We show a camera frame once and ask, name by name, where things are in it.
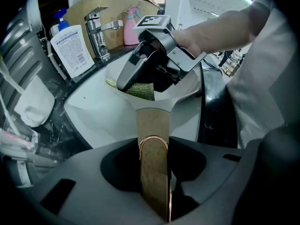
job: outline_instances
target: person's arm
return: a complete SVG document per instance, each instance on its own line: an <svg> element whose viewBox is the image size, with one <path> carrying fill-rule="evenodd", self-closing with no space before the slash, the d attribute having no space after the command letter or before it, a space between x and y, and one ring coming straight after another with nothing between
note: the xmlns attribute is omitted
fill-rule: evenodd
<svg viewBox="0 0 300 225"><path fill-rule="evenodd" d="M253 2L241 11L228 11L217 18L172 31L179 46L194 56L201 52L215 53L233 50L251 43L263 29L270 10L262 3Z"/></svg>

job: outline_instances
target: copper ring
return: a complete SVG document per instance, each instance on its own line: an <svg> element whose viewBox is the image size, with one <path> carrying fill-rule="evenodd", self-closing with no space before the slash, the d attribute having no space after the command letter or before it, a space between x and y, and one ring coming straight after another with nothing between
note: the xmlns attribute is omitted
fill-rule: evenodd
<svg viewBox="0 0 300 225"><path fill-rule="evenodd" d="M141 140L141 142L139 143L139 151L140 151L140 160L141 160L141 151L142 151L142 147L143 145L145 144L145 142L147 142L148 140L150 139L158 139L159 141L161 141L164 145L165 145L165 148L167 149L168 151L168 142L163 139L162 137L160 136L148 136L148 137L145 137L143 140Z"/></svg>

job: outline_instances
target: cardboard box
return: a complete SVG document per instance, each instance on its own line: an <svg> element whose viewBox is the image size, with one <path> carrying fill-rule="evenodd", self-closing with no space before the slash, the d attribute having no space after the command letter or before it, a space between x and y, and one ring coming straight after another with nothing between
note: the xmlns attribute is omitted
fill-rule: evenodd
<svg viewBox="0 0 300 225"><path fill-rule="evenodd" d="M109 6L106 10L100 13L101 24L107 24L111 21L122 20L125 26L127 21L126 10L132 7L140 6L141 17L144 15L156 15L159 8L154 4L143 0L80 0L71 6L67 13L63 16L70 26L81 25L84 41L92 58L95 57L89 35L85 27L84 17L92 10L99 6ZM124 44L124 27L118 30L106 30L103 32L106 47L108 50Z"/></svg>

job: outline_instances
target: human hand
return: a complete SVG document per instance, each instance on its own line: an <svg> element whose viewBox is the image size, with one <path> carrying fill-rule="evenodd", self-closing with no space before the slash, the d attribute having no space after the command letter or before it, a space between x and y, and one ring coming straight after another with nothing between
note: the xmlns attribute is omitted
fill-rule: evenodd
<svg viewBox="0 0 300 225"><path fill-rule="evenodd" d="M201 48L196 43L195 38L187 30L172 30L171 33L179 47L187 49L195 57L201 54Z"/></svg>

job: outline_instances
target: countertop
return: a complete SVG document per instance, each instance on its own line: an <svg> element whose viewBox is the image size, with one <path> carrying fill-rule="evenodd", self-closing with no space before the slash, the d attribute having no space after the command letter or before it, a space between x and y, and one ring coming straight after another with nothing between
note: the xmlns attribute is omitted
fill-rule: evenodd
<svg viewBox="0 0 300 225"><path fill-rule="evenodd" d="M41 143L37 155L65 161L72 155L92 149L73 126L64 110L66 99L88 78L105 67L110 62L134 50L136 46L121 46L110 51L111 58L107 62L98 60L82 75L70 80L65 87L60 87L55 96L55 105L48 121L35 130L40 133ZM206 60L215 66L207 56ZM226 84L221 73L207 69L203 72L205 97L202 101L205 107L201 112L203 126L199 130L198 142L211 145L237 147L236 122L234 109Z"/></svg>

